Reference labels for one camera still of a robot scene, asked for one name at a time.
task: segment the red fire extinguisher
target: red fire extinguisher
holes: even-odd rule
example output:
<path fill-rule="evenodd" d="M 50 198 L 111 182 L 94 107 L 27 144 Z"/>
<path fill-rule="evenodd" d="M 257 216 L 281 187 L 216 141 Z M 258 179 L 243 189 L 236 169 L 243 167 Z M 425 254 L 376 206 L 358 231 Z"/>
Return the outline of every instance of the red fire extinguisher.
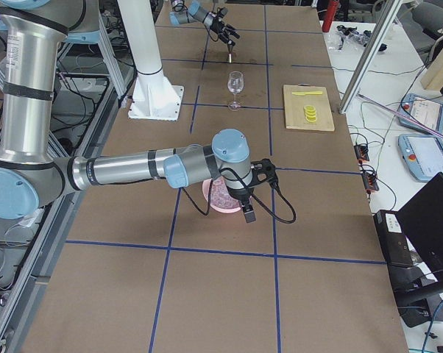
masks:
<path fill-rule="evenodd" d="M 331 22 L 333 22 L 334 15 L 336 14 L 336 10 L 338 9 L 339 0 L 330 0 L 327 5 L 325 19 L 323 20 L 323 33 L 328 33 L 331 28 Z"/>

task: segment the wooden cutting board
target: wooden cutting board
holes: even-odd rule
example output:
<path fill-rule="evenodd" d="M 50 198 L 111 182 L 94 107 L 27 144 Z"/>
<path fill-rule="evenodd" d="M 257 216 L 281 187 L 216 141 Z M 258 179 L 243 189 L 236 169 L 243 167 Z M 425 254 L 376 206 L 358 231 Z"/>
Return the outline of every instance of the wooden cutting board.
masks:
<path fill-rule="evenodd" d="M 295 96 L 292 92 L 321 91 L 321 95 Z M 331 114 L 330 101 L 326 88 L 316 86 L 283 86 L 283 102 L 286 115 L 287 129 L 307 131 L 334 131 L 333 115 Z M 313 105 L 316 108 L 316 121 L 311 123 L 306 120 L 304 106 Z"/>

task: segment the black monitor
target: black monitor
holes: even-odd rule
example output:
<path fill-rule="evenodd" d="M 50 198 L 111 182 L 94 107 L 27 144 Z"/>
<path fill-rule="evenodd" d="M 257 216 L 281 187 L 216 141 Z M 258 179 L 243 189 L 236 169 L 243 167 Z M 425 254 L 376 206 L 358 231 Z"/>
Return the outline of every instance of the black monitor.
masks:
<path fill-rule="evenodd" d="M 412 327 L 429 319 L 443 293 L 443 173 L 432 178 L 396 216 L 403 233 L 437 278 L 437 282 L 430 281 L 417 268 L 389 268 L 398 307 L 417 309 L 406 310 L 402 316 Z M 441 312 L 437 319 L 443 321 Z"/>

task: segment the black band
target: black band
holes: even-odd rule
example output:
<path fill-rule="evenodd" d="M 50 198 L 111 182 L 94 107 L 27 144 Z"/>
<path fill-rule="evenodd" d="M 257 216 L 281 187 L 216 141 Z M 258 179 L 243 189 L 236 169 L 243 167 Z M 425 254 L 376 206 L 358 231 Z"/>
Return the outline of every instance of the black band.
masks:
<path fill-rule="evenodd" d="M 60 167 L 55 162 L 53 162 L 53 168 L 55 168 L 58 171 L 58 173 L 60 174 L 60 177 L 61 177 L 61 191 L 60 191 L 60 195 L 58 196 L 58 197 L 60 197 L 60 196 L 62 196 L 63 191 L 65 190 L 65 184 L 66 184 L 65 174 L 63 174 Z"/>
<path fill-rule="evenodd" d="M 155 149 L 148 151 L 148 169 L 149 169 L 149 175 L 151 175 L 151 178 L 153 178 L 153 179 L 160 178 L 160 175 L 157 173 L 157 168 L 156 168 L 156 150 Z"/>
<path fill-rule="evenodd" d="M 44 171 L 53 168 L 53 162 L 43 164 L 12 163 L 0 160 L 0 168 L 17 169 L 18 171 Z"/>
<path fill-rule="evenodd" d="M 51 91 L 37 90 L 35 88 L 26 86 L 14 85 L 10 82 L 4 82 L 2 92 L 4 94 L 10 94 L 11 96 L 40 99 L 41 101 L 53 100 L 53 92 Z"/>
<path fill-rule="evenodd" d="M 82 0 L 81 16 L 79 17 L 79 20 L 77 20 L 77 22 L 73 26 L 69 27 L 69 31 L 72 31 L 81 25 L 81 23 L 84 21 L 84 17 L 86 17 L 87 8 L 88 8 L 88 6 L 86 4 L 86 0 Z"/>
<path fill-rule="evenodd" d="M 207 163 L 208 170 L 210 172 L 210 176 L 213 180 L 220 177 L 219 167 L 216 164 L 215 155 L 213 154 L 212 146 L 207 145 L 203 148 L 205 162 Z"/>
<path fill-rule="evenodd" d="M 33 13 L 28 13 L 26 11 L 13 9 L 11 7 L 0 7 L 1 15 L 9 15 L 18 18 L 22 18 L 26 21 L 33 22 L 35 24 L 41 24 L 42 26 L 54 29 L 55 31 L 61 32 L 64 35 L 68 35 L 68 27 L 63 26 L 55 21 L 50 21 L 49 19 L 34 15 Z"/>
<path fill-rule="evenodd" d="M 163 66 L 161 66 L 161 68 L 158 70 L 158 71 L 155 71 L 155 72 L 152 72 L 152 73 L 150 73 L 150 74 L 145 74 L 144 72 L 141 72 L 141 71 L 138 71 L 138 73 L 139 74 L 142 74 L 142 75 L 147 75 L 147 76 L 151 76 L 151 75 L 155 75 L 155 74 L 157 74 L 158 72 L 160 72 L 161 70 L 163 70 Z"/>
<path fill-rule="evenodd" d="M 88 176 L 88 180 L 91 185 L 102 185 L 96 179 L 96 174 L 94 172 L 94 163 L 95 162 L 96 162 L 96 158 L 90 158 L 86 162 L 86 175 Z"/>
<path fill-rule="evenodd" d="M 76 185 L 76 183 L 74 182 L 74 176 L 73 176 L 73 164 L 74 164 L 74 160 L 77 157 L 73 157 L 68 161 L 68 166 L 66 168 L 66 173 L 68 175 L 68 181 L 69 181 L 69 185 L 71 185 L 71 187 L 73 189 L 75 189 L 75 191 L 81 191 L 81 189 L 79 189 L 79 187 Z"/>

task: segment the monitor stand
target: monitor stand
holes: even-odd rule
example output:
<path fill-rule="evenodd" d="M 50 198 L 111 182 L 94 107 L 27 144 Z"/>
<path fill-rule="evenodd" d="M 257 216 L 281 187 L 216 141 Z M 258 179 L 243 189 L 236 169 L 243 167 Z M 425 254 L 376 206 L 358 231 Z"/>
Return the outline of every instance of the monitor stand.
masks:
<path fill-rule="evenodd" d="M 417 288 L 422 288 L 436 282 L 432 279 L 423 277 L 422 271 L 416 266 L 401 268 L 389 265 L 388 268 L 390 283 L 394 293 L 416 290 Z M 399 308 L 398 311 L 406 326 L 415 327 L 431 320 L 433 313 L 441 300 L 442 299 L 438 293 L 431 294 L 427 298 L 416 302 L 407 304 L 399 303 L 398 307 L 402 308 Z M 443 306 L 437 313 L 435 321 L 443 321 Z"/>

